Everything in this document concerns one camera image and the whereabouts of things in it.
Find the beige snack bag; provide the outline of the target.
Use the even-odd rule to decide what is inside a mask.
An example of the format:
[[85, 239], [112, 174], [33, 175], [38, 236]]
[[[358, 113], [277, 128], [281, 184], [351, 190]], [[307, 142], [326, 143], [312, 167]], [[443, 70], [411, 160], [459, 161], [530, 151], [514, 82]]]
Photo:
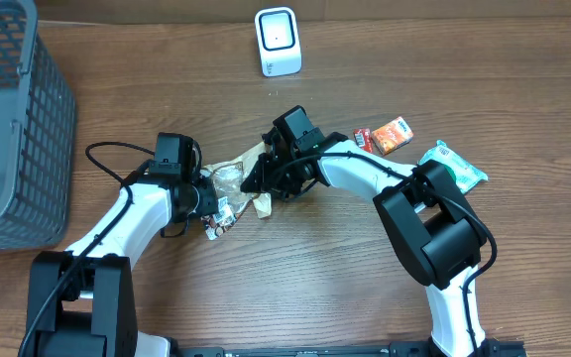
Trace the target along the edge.
[[247, 206], [255, 207], [259, 219], [272, 214], [272, 197], [269, 193], [245, 193], [241, 184], [266, 151], [267, 146], [260, 142], [237, 158], [212, 165], [206, 165], [200, 172], [211, 179], [217, 196], [217, 210], [201, 217], [209, 240], [215, 240], [230, 230], [245, 212]]

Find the red stick packet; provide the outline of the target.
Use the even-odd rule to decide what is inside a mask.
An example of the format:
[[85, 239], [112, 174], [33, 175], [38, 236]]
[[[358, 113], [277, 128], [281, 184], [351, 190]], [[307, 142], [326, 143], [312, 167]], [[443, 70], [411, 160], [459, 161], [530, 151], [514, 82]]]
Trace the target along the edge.
[[371, 130], [369, 128], [355, 129], [354, 140], [357, 146], [365, 152], [373, 153], [373, 142], [371, 138]]

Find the orange tissue pack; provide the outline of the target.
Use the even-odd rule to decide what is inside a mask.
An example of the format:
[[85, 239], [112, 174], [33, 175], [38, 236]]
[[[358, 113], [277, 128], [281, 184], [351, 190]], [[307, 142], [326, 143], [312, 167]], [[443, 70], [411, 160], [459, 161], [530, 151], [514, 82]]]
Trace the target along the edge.
[[372, 132], [374, 144], [383, 156], [408, 144], [412, 138], [413, 132], [401, 116]]

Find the teal snack packet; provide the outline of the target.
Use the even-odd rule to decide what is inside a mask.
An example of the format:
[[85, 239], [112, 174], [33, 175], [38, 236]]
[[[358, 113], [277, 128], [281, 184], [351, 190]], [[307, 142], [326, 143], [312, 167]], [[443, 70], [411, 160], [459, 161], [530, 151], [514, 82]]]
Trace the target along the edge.
[[427, 150], [418, 163], [422, 165], [430, 160], [447, 167], [447, 170], [455, 178], [455, 182], [463, 194], [469, 192], [481, 181], [489, 180], [487, 174], [454, 152], [442, 140], [438, 140], [433, 148]]

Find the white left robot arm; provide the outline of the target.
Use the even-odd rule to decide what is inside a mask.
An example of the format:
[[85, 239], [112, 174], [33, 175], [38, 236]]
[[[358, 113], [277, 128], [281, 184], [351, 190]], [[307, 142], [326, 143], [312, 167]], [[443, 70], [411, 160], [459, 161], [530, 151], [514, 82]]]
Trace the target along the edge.
[[156, 235], [218, 203], [195, 140], [161, 133], [150, 155], [119, 180], [116, 202], [86, 235], [34, 259], [20, 355], [180, 355], [174, 339], [140, 331], [132, 270]]

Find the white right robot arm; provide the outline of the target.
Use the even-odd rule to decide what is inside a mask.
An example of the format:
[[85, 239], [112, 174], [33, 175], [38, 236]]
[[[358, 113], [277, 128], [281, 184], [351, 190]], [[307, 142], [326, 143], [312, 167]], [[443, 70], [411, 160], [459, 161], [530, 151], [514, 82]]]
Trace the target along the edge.
[[430, 355], [489, 355], [475, 281], [491, 266], [481, 249], [495, 239], [443, 164], [387, 161], [343, 134], [324, 135], [301, 106], [278, 117], [262, 140], [268, 149], [242, 191], [292, 200], [321, 183], [372, 201], [401, 265], [425, 287]]

